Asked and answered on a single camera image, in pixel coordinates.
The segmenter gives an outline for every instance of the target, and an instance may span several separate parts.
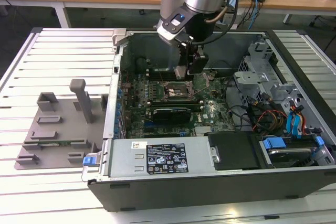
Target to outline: motherboard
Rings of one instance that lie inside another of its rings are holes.
[[[156,73],[122,76],[123,111],[127,138],[204,136],[234,131],[223,97],[224,82],[214,72],[189,81]]]

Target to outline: connector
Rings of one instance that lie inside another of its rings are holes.
[[[261,94],[261,97],[262,97],[265,101],[267,101],[267,102],[272,101],[271,96],[268,95],[268,94],[266,94],[265,92]]]
[[[252,98],[252,97],[247,97],[246,100],[248,101],[249,104],[253,105],[253,106],[256,106],[259,102]]]

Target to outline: blue latch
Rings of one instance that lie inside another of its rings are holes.
[[[83,159],[83,165],[84,166],[93,166],[93,165],[96,165],[96,160],[97,160],[96,157],[85,157]]]
[[[286,144],[282,137],[268,137],[263,140],[263,143],[267,150],[271,148],[286,148]]]
[[[324,140],[320,136],[317,136],[315,140],[319,146],[324,145]]]

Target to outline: black plastic cover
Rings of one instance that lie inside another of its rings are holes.
[[[210,147],[218,151],[216,170],[265,169],[267,164],[259,144],[260,135],[252,132],[216,132],[208,135]]]

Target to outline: blue tab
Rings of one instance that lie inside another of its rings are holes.
[[[286,123],[286,131],[290,133],[290,129],[292,126],[292,119],[293,119],[293,113],[289,112],[288,118],[287,118],[287,123]]]
[[[96,165],[96,157],[85,157],[83,159],[83,165],[84,166],[92,166],[92,165]]]
[[[268,137],[263,143],[266,149],[286,148],[286,144],[281,137]]]
[[[324,145],[324,140],[320,136],[317,136],[315,140],[319,146]]]
[[[301,138],[301,134],[299,134],[298,127],[301,122],[301,118],[299,116],[295,116],[294,124],[293,124],[293,136],[297,138]]]
[[[271,143],[268,140],[263,140],[263,143],[267,150],[272,148]]]

